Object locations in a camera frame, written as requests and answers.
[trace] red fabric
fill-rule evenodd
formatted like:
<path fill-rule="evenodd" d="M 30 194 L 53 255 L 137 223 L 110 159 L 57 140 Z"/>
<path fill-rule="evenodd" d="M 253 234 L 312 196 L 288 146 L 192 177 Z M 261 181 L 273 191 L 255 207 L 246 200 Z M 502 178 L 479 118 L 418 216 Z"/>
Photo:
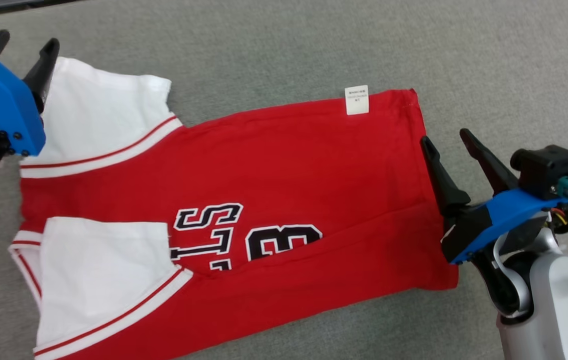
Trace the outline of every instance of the red fabric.
<path fill-rule="evenodd" d="M 195 276 L 158 310 L 69 359 L 168 359 L 326 310 L 418 287 L 455 287 L 440 251 L 442 219 L 419 148 L 417 94 L 370 97 L 346 116 L 343 99 L 240 112 L 175 130 L 126 162 L 57 178 L 23 178 L 22 230 L 53 216 L 162 222 L 178 210 L 241 204 L 236 223 L 170 228 L 170 246 L 215 244 L 225 254 L 182 257 Z M 312 225 L 322 238 L 249 261 L 256 228 Z M 275 253 L 274 244 L 264 251 Z M 230 259 L 229 271 L 210 262 Z"/>

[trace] white clothing tag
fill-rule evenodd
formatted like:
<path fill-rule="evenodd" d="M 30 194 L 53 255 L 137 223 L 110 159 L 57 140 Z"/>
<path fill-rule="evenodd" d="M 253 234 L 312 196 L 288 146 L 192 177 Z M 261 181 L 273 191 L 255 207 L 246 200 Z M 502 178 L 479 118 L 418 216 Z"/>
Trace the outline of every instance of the white clothing tag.
<path fill-rule="evenodd" d="M 346 96 L 346 115 L 354 116 L 369 112 L 369 85 L 346 88 L 344 96 Z"/>

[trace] t-shirt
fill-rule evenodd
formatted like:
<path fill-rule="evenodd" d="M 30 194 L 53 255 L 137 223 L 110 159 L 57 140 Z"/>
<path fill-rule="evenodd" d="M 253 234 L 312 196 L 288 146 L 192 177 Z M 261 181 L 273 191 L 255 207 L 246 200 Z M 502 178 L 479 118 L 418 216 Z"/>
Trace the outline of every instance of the t-shirt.
<path fill-rule="evenodd" d="M 413 90 L 366 114 L 337 98 L 186 128 L 169 89 L 58 60 L 9 249 L 41 310 L 36 358 L 169 359 L 455 287 Z"/>

